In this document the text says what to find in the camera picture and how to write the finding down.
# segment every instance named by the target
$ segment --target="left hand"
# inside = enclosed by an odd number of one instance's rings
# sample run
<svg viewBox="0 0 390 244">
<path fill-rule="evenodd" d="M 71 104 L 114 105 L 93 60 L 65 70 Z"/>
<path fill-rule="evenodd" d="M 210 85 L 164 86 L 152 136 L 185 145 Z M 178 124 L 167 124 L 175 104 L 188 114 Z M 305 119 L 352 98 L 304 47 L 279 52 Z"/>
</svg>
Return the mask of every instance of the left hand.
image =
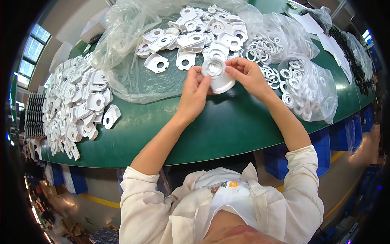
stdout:
<svg viewBox="0 0 390 244">
<path fill-rule="evenodd" d="M 203 77 L 201 66 L 189 69 L 175 116 L 189 125 L 202 112 L 206 105 L 206 96 L 213 94 L 210 90 L 211 77 Z"/>
</svg>

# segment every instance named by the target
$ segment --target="metal rack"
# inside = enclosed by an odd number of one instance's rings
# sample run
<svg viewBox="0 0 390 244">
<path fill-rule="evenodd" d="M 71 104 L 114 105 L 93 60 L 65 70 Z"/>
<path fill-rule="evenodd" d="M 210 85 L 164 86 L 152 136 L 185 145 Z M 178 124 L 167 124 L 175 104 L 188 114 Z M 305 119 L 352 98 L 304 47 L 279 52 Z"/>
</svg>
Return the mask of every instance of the metal rack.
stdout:
<svg viewBox="0 0 390 244">
<path fill-rule="evenodd" d="M 42 122 L 44 94 L 32 92 L 28 97 L 25 117 L 25 139 L 42 140 L 45 138 Z"/>
</svg>

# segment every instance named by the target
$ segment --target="hand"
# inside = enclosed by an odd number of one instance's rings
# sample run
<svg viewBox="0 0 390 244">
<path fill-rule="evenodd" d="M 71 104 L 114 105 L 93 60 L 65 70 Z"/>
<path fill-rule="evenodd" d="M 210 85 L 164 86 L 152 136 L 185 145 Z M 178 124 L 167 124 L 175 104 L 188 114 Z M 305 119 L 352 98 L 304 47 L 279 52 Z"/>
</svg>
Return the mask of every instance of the hand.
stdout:
<svg viewBox="0 0 390 244">
<path fill-rule="evenodd" d="M 226 63 L 226 73 L 238 80 L 244 88 L 261 102 L 274 94 L 269 87 L 258 64 L 241 57 L 229 59 Z"/>
<path fill-rule="evenodd" d="M 211 77 L 203 77 L 202 74 L 197 74 L 201 71 L 201 66 L 193 66 L 189 69 L 175 114 L 187 125 L 193 122 L 202 112 L 206 105 L 206 96 L 213 94 L 210 90 Z"/>
</svg>

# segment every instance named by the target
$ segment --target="forearm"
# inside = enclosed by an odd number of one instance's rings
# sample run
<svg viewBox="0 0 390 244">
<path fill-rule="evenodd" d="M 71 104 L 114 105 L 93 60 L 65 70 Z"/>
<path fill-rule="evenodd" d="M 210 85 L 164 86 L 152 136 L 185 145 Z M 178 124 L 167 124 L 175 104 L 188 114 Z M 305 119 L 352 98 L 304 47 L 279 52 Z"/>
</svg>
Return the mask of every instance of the forearm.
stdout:
<svg viewBox="0 0 390 244">
<path fill-rule="evenodd" d="M 135 157 L 131 163 L 131 167 L 146 175 L 158 174 L 168 154 L 187 125 L 187 122 L 179 116 L 173 116 Z"/>
<path fill-rule="evenodd" d="M 289 151 L 295 151 L 312 144 L 302 123 L 284 105 L 276 93 L 269 93 L 269 96 L 262 102 L 267 106 L 269 113 L 279 127 Z"/>
</svg>

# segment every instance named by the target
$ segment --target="yellow floor line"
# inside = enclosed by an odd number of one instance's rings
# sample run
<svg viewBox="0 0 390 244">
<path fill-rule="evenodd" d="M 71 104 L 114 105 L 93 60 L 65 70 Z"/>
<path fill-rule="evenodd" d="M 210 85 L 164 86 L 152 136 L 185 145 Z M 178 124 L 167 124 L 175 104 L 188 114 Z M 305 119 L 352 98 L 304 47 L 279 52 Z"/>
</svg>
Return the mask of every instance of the yellow floor line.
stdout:
<svg viewBox="0 0 390 244">
<path fill-rule="evenodd" d="M 349 191 L 343 196 L 343 198 L 339 201 L 338 204 L 336 204 L 336 206 L 329 212 L 325 215 L 324 217 L 324 220 L 329 217 L 329 215 L 331 215 L 339 206 L 340 204 L 344 201 L 344 199 L 348 196 L 348 194 L 352 191 L 352 189 L 355 187 L 355 185 L 359 182 L 360 180 L 360 177 L 362 176 L 362 174 L 364 173 L 364 170 L 360 173 L 359 177 L 355 180 L 355 182 L 353 183 L 352 187 L 349 189 Z"/>
<path fill-rule="evenodd" d="M 343 153 L 345 153 L 345 151 L 339 151 L 338 153 L 333 155 L 333 157 L 330 158 L 330 163 L 333 163 L 334 161 L 336 161 L 336 159 L 338 159 L 341 155 L 343 155 Z"/>
<path fill-rule="evenodd" d="M 336 161 L 341 155 L 343 155 L 343 153 L 345 153 L 345 151 L 339 151 L 338 153 L 333 155 L 333 157 L 330 158 L 330 163 L 333 163 L 334 161 Z M 282 192 L 283 191 L 283 186 L 279 186 L 276 189 L 278 191 Z"/>
<path fill-rule="evenodd" d="M 113 201 L 103 200 L 103 199 L 96 198 L 94 196 L 90 196 L 90 195 L 87 195 L 87 194 L 84 194 L 84 193 L 79 194 L 79 196 L 81 196 L 81 197 L 83 197 L 85 199 L 88 199 L 90 201 L 94 201 L 96 203 L 100 203 L 100 204 L 103 204 L 103 205 L 106 205 L 106 206 L 109 206 L 109 207 L 112 207 L 112 208 L 119 208 L 119 209 L 121 208 L 119 203 L 116 203 L 116 202 L 113 202 Z"/>
</svg>

